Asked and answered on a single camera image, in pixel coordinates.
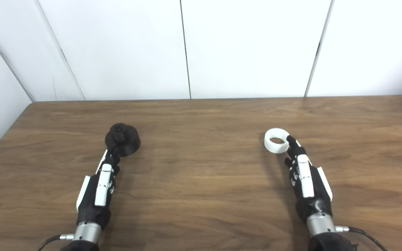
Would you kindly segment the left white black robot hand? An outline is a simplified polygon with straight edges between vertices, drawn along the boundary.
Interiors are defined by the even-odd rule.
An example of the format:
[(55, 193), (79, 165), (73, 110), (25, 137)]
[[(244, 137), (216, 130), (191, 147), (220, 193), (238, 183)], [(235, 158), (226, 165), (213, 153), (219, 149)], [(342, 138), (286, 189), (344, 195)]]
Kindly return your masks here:
[(120, 158), (106, 150), (96, 173), (85, 176), (76, 202), (77, 221), (96, 223), (105, 230), (111, 218), (110, 203), (116, 188), (116, 175), (120, 171)]

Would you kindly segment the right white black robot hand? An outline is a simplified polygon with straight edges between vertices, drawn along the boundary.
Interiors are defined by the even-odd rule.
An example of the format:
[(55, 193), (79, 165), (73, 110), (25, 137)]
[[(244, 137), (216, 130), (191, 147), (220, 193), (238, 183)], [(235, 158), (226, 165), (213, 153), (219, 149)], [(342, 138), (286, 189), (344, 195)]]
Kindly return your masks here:
[(296, 212), (303, 221), (315, 213), (333, 216), (333, 194), (322, 167), (315, 167), (306, 149), (291, 135), (284, 163), (289, 168), (289, 181), (296, 196)]

